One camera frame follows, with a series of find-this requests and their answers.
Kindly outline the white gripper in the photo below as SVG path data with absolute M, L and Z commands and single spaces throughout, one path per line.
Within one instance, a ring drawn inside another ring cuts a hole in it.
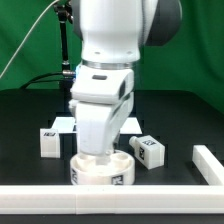
M 76 120 L 77 151 L 101 156 L 112 148 L 133 108 L 132 69 L 102 70 L 81 65 L 69 109 Z

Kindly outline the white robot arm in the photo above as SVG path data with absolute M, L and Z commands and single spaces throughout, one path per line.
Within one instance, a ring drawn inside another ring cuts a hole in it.
M 71 88 L 77 150 L 112 150 L 133 108 L 134 67 L 140 48 L 162 46 L 178 31 L 180 0 L 72 0 L 81 65 Z

